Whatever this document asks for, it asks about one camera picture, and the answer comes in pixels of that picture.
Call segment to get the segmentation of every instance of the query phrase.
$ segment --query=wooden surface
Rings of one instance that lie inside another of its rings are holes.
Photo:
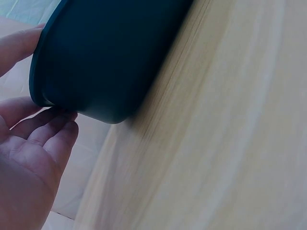
[[[75,229],[307,229],[306,21],[305,0],[195,0]]]

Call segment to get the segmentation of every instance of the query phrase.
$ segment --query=hand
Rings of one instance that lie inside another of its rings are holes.
[[[33,53],[41,31],[0,39],[0,77]],[[24,120],[40,109],[29,97],[0,103],[1,230],[42,228],[78,136],[76,113],[51,108]]]

